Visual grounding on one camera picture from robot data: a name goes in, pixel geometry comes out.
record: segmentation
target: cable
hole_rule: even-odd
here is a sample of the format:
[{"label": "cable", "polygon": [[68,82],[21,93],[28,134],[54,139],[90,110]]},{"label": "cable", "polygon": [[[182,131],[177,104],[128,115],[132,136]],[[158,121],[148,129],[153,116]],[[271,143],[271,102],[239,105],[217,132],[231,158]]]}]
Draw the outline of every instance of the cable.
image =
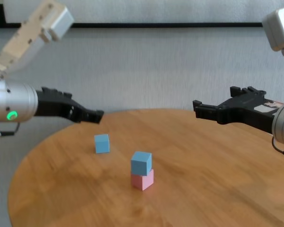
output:
[{"label": "cable", "polygon": [[278,152],[280,152],[281,154],[284,155],[284,150],[282,151],[282,150],[280,150],[279,148],[277,148],[277,147],[275,146],[275,138],[274,138],[274,137],[271,139],[271,144],[273,145],[273,148],[274,148],[276,151],[278,151]]}]

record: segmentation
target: gray wall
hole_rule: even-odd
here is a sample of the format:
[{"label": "gray wall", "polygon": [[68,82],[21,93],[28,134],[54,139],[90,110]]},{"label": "gray wall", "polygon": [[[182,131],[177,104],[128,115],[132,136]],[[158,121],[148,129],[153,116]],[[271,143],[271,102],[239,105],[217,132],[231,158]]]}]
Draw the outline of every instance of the gray wall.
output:
[{"label": "gray wall", "polygon": [[[0,30],[0,49],[13,32]],[[284,102],[284,57],[261,28],[71,30],[13,78],[72,92],[86,107],[107,112],[192,109],[193,99],[217,105],[230,97],[230,86],[264,89]],[[0,139],[0,227],[10,226],[7,193],[21,159],[69,124],[35,118],[17,136]]]}]

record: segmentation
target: pink cube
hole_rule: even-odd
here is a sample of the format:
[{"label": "pink cube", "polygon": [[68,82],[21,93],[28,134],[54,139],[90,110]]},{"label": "pink cube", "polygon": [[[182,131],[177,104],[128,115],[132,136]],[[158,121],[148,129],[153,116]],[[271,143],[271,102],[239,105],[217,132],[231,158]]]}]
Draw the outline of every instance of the pink cube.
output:
[{"label": "pink cube", "polygon": [[153,179],[154,179],[153,169],[151,169],[150,173],[147,176],[131,174],[132,186],[142,191],[144,191],[153,184],[154,181]]}]

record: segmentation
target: white robot arm segment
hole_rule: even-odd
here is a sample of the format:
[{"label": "white robot arm segment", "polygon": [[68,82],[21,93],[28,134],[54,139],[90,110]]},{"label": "white robot arm segment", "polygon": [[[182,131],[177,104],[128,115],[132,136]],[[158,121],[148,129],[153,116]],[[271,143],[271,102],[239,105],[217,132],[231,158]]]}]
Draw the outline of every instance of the white robot arm segment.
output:
[{"label": "white robot arm segment", "polygon": [[0,52],[0,77],[27,66],[45,43],[59,41],[73,22],[64,5],[43,1]]}]

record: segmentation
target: wooden tabletop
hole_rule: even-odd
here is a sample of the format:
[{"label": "wooden tabletop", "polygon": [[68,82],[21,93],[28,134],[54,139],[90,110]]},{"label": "wooden tabletop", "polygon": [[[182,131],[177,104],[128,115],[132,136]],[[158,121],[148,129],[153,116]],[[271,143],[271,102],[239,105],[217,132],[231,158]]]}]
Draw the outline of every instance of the wooden tabletop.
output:
[{"label": "wooden tabletop", "polygon": [[[94,135],[106,133],[111,152],[95,154]],[[143,192],[130,184],[136,151],[153,157]],[[284,156],[265,132],[193,111],[111,113],[33,149],[8,209],[13,227],[284,227]]]}]

